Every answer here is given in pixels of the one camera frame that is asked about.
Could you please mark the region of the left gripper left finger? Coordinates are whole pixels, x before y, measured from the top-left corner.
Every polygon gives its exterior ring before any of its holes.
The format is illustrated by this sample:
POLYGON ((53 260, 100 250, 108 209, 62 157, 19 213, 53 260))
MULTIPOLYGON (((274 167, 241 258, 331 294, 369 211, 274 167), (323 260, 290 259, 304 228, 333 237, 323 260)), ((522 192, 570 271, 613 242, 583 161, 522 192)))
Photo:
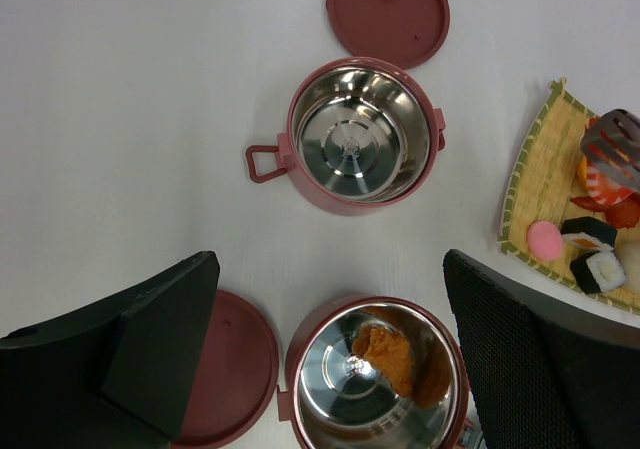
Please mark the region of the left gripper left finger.
POLYGON ((181 434, 220 267, 198 252, 1 339, 4 448, 167 448, 181 434))

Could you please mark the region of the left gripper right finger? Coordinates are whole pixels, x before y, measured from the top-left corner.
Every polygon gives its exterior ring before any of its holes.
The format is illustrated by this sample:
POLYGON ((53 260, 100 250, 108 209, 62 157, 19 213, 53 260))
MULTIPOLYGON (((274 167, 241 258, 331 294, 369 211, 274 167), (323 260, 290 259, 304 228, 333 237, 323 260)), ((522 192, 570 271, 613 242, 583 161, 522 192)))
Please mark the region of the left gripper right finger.
POLYGON ((639 331, 459 250, 444 282, 489 448, 636 448, 639 331))

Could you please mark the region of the fried cutlet toy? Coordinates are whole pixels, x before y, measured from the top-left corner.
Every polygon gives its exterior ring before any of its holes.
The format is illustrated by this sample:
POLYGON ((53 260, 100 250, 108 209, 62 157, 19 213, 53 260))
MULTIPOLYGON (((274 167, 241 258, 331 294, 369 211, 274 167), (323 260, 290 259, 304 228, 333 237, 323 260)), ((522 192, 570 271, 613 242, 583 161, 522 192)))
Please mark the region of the fried cutlet toy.
POLYGON ((365 324, 358 329, 352 352, 381 373, 398 396, 411 395, 414 359, 411 344, 402 333, 387 326, 365 324))

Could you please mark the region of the red sausage toy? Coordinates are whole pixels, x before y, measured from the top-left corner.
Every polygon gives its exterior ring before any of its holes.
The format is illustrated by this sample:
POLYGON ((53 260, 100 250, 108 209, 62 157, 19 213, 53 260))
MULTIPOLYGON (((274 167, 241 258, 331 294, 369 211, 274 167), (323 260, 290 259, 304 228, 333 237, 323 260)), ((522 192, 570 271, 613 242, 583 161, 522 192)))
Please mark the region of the red sausage toy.
POLYGON ((603 213, 606 222, 616 229, 632 229, 639 224, 638 195, 631 195, 624 201, 611 206, 599 204, 588 196, 573 197, 570 201, 582 209, 603 213))

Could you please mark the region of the toy shrimp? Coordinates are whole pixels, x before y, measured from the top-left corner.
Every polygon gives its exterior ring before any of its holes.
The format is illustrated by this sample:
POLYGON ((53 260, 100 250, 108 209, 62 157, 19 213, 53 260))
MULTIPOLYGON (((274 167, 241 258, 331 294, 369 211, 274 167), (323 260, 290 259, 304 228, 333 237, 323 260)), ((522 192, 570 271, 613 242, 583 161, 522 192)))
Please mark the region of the toy shrimp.
POLYGON ((588 195, 602 206, 613 206, 628 199, 633 191, 609 179, 591 164, 586 166, 585 186, 588 195))

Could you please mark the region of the metal tongs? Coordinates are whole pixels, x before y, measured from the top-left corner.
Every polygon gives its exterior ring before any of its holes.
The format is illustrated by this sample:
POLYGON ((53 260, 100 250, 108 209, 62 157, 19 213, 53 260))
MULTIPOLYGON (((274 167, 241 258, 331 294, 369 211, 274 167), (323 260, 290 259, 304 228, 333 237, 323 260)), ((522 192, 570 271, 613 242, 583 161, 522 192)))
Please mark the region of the metal tongs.
POLYGON ((582 137, 580 149, 613 182, 639 191, 639 118, 625 109, 603 114, 582 137))

